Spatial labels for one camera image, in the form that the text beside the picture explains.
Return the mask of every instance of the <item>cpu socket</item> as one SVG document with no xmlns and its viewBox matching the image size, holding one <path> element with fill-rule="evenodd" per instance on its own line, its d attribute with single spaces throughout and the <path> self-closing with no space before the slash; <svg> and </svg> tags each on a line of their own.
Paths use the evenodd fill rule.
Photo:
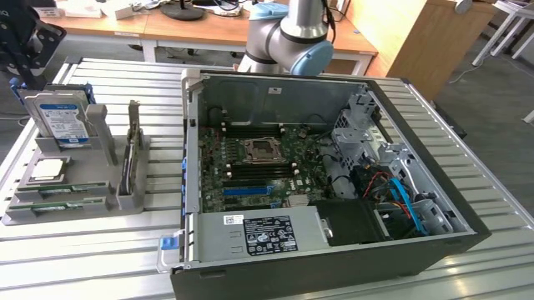
<svg viewBox="0 0 534 300">
<path fill-rule="evenodd" d="M 243 145 L 246 151 L 244 163 L 266 164 L 286 162 L 279 148 L 280 142 L 272 137 L 247 139 L 243 141 Z"/>
</svg>

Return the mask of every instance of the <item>wooden cabinet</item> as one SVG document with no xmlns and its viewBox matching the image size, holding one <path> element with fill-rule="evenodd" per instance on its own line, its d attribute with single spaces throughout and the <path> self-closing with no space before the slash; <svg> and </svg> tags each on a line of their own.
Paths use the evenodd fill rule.
<svg viewBox="0 0 534 300">
<path fill-rule="evenodd" d="M 366 75 L 406 78 L 427 100 L 438 95 L 495 8 L 454 0 L 352 0 L 347 18 L 378 50 Z"/>
</svg>

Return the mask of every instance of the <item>motherboard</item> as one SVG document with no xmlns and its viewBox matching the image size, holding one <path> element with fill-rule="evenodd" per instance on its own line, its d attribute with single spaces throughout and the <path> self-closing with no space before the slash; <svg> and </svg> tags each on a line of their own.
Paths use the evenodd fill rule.
<svg viewBox="0 0 534 300">
<path fill-rule="evenodd" d="M 202 128 L 203 213 L 306 206 L 328 198 L 323 133 L 283 124 Z"/>
</svg>

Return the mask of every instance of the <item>white table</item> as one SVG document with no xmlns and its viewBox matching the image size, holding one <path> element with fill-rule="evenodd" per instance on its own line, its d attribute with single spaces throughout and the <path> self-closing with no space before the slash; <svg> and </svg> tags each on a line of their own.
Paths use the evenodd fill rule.
<svg viewBox="0 0 534 300">
<path fill-rule="evenodd" d="M 159 237 L 178 230 L 180 220 L 184 67 L 195 68 L 104 59 L 63 65 L 55 82 L 92 83 L 96 101 L 108 105 L 107 122 L 113 134 L 125 133 L 128 101 L 136 99 L 143 104 L 142 127 L 151 136 L 146 209 L 131 216 L 12 227 L 0 224 L 0 299 L 174 299 L 168 274 L 158 274 L 155 265 Z M 531 299 L 533 218 L 413 86 L 398 79 L 375 81 L 493 236 L 417 276 L 286 299 Z M 398 141 L 392 125 L 387 120 L 382 122 Z M 31 121 L 0 166 L 3 200 L 12 195 L 15 181 L 24 172 L 35 134 Z M 1 201 L 1 214 L 7 203 Z"/>
<path fill-rule="evenodd" d="M 487 56 L 487 53 L 490 52 L 493 46 L 498 42 L 499 38 L 502 37 L 502 34 L 505 33 L 506 29 L 511 25 L 515 19 L 519 19 L 513 27 L 513 29 L 509 31 L 509 34 L 506 37 L 502 39 L 501 43 L 497 45 L 495 49 L 491 51 L 491 56 L 497 56 L 501 53 L 501 50 L 505 48 L 506 43 L 510 41 L 515 33 L 521 30 L 522 24 L 527 19 L 534 19 L 534 4 L 529 4 L 525 7 L 519 6 L 518 4 L 514 4 L 509 1 L 499 0 L 494 6 L 501 9 L 503 12 L 509 14 L 509 17 L 503 20 L 499 28 L 497 29 L 493 37 L 490 38 L 489 42 L 486 43 L 486 46 L 482 48 L 475 60 L 471 62 L 474 66 L 479 66 L 482 64 L 482 60 Z M 515 59 L 519 56 L 521 51 L 526 47 L 527 43 L 533 39 L 534 35 L 529 38 L 529 40 L 523 43 L 521 46 L 518 52 L 514 54 L 513 58 Z"/>
</svg>

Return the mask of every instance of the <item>blue hard drive label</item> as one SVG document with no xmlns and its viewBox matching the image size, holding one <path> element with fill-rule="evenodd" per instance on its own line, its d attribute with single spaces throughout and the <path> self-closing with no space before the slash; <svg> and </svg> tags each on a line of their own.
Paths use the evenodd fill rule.
<svg viewBox="0 0 534 300">
<path fill-rule="evenodd" d="M 53 137 L 63 143 L 79 144 L 88 141 L 84 122 L 79 119 L 80 110 L 76 104 L 41 104 L 43 120 Z"/>
</svg>

